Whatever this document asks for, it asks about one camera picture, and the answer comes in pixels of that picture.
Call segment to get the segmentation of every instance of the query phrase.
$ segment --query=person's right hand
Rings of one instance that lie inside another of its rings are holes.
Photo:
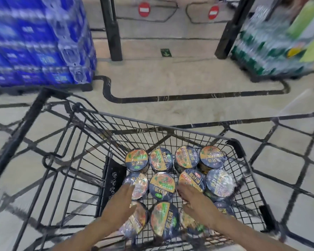
[[[207,196],[193,186],[186,184],[179,184],[177,191],[182,199],[189,202],[189,204],[182,206],[186,214],[209,229],[217,230],[223,214]]]

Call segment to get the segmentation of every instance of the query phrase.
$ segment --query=cart handle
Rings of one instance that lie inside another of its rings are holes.
[[[36,97],[35,101],[29,108],[28,112],[25,114],[22,121],[19,123],[18,127],[13,131],[9,139],[6,141],[4,146],[0,150],[0,176],[6,169],[8,163],[10,162],[12,156],[15,155],[17,148],[23,141],[23,138],[30,130],[35,119],[41,113],[43,105],[50,97],[55,97],[61,100],[66,99],[71,96],[71,93],[57,90],[51,87],[43,87]]]

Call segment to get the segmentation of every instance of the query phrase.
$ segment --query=pallet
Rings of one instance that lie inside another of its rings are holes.
[[[81,90],[82,92],[90,92],[93,90],[93,81],[88,84],[58,84],[54,85],[30,85],[30,86],[13,86],[0,87],[0,95],[6,93],[11,96],[20,96],[27,93],[35,93],[40,91],[43,87],[50,87],[61,90]]]
[[[302,73],[281,73],[277,75],[257,75],[253,72],[253,70],[248,66],[248,64],[242,60],[239,60],[235,55],[231,55],[230,58],[238,65],[240,70],[247,73],[247,75],[250,77],[250,81],[253,83],[258,83],[265,80],[272,80],[272,81],[278,81],[283,79],[291,79],[291,80],[298,80],[302,78],[305,75],[309,75],[311,71],[302,72]]]

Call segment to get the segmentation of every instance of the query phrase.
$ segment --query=noodle cup lid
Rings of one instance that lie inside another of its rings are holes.
[[[159,202],[151,211],[150,224],[156,236],[165,240],[172,239],[179,233],[179,212],[170,202]]]
[[[119,229],[126,238],[137,236],[145,227],[149,216],[144,204],[132,201],[130,207],[134,205],[137,205],[134,214]]]
[[[125,166],[132,172],[140,171],[148,164],[148,154],[145,150],[137,148],[130,151],[125,159]]]
[[[191,216],[186,214],[183,209],[179,212],[181,226],[187,229],[187,232],[192,235],[199,235],[206,227],[196,222]]]
[[[235,181],[226,171],[212,169],[206,175],[206,186],[214,195],[227,197],[234,192]]]
[[[227,214],[233,217],[235,216],[235,213],[233,211],[233,209],[231,208],[231,206],[229,204],[227,204],[226,202],[220,201],[220,202],[214,202],[214,205],[218,208],[218,210],[220,212],[222,212],[223,214]]]
[[[156,173],[150,179],[149,191],[153,198],[168,201],[176,192],[175,181],[169,173]]]
[[[201,162],[209,168],[222,168],[227,160],[226,153],[216,146],[203,147],[199,155]]]
[[[188,184],[195,187],[201,193],[205,190],[206,181],[202,173],[194,169],[185,169],[179,176],[179,184]]]
[[[151,152],[149,164],[156,171],[168,171],[173,165],[173,156],[166,148],[158,148]]]
[[[138,200],[142,198],[148,190],[148,178],[145,174],[140,172],[133,172],[126,176],[122,184],[130,183],[130,185],[135,185],[132,200]]]
[[[176,150],[174,160],[183,168],[193,168],[199,163],[199,154],[192,146],[186,145]]]

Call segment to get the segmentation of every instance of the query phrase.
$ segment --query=wire mesh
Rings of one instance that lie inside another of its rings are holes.
[[[56,106],[64,106],[66,110],[52,108],[48,112],[66,119],[67,124],[58,134],[53,152],[43,157],[42,164],[46,172],[41,184],[33,190],[32,197],[30,194],[22,197],[24,202],[30,203],[27,213],[29,218],[21,228],[13,250],[17,250],[25,238],[30,218],[37,221],[36,228],[42,230],[42,237],[37,238],[27,250],[48,250],[92,222],[99,216],[98,200],[105,182],[103,169],[107,158],[112,157],[123,164],[126,154],[138,147],[145,149],[148,154],[159,147],[174,154],[183,145],[191,145],[198,151],[207,145],[217,146],[227,155],[224,170],[237,182],[232,198],[236,218],[255,230],[265,230],[259,211],[264,200],[246,159],[237,158],[234,147],[228,144],[229,139],[100,113],[91,105],[92,110],[89,110],[70,100]],[[170,174],[177,183],[176,172],[173,170]],[[147,177],[150,179],[152,176],[150,168]],[[150,209],[157,200],[148,194],[148,198],[142,202]],[[183,200],[178,193],[172,202],[181,209]],[[150,224],[147,224],[135,239],[124,240],[116,232],[106,238],[102,246],[119,245],[121,249],[134,247],[137,250],[193,250],[198,246],[231,243],[231,240],[214,231],[204,233],[203,236],[188,236],[182,231],[176,238],[159,242],[154,238]]]

